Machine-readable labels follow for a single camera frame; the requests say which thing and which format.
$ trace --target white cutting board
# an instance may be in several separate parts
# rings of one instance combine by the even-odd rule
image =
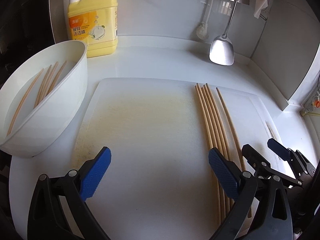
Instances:
[[[71,166],[78,169],[103,146],[111,149],[111,164],[94,196],[86,201],[111,239],[194,240],[209,239],[214,233],[216,192],[195,85],[145,78],[107,78],[99,83]],[[267,155],[271,136],[265,121],[278,133],[261,100],[236,90],[220,91],[230,106],[240,142],[259,146]],[[237,104],[230,105],[230,99]],[[277,163],[275,157],[266,157]]]

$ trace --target yellow detergent bottle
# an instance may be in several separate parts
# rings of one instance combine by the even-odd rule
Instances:
[[[118,44],[117,0],[69,0],[71,39],[88,45],[87,57],[114,53]]]

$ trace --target blue brush bristles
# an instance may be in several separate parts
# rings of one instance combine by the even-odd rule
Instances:
[[[96,191],[100,180],[111,163],[111,151],[105,147],[103,153],[96,160],[94,165],[88,171],[86,176],[81,181],[80,197],[83,201],[92,197]]]

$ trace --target countertop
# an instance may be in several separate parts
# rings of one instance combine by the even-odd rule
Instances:
[[[49,177],[59,177],[70,170],[70,158],[78,130],[91,97],[103,78],[181,80],[209,83],[255,94],[269,111],[283,145],[300,150],[314,166],[317,165],[316,152],[302,117],[299,113],[282,112],[245,64],[214,64],[209,61],[207,54],[201,53],[207,46],[196,42],[162,37],[161,45],[156,42],[146,46],[141,40],[137,42],[138,40],[137,37],[120,37],[119,44],[122,42],[123,45],[114,54],[89,58],[87,93],[68,127],[39,155],[29,159],[12,157],[9,178],[11,212],[15,228],[24,239],[27,239],[28,211],[36,181],[42,173]]]

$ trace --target tiled wall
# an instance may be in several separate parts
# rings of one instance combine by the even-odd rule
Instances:
[[[206,0],[118,0],[119,35],[156,35],[198,40],[194,31],[201,21]],[[68,0],[64,0],[67,11]],[[228,21],[229,0],[214,0],[209,19],[211,41],[221,35]],[[250,57],[265,21],[253,17],[253,8],[238,4],[228,36],[235,52]]]
[[[273,0],[252,60],[289,100],[307,74],[320,42],[320,23],[305,0]]]

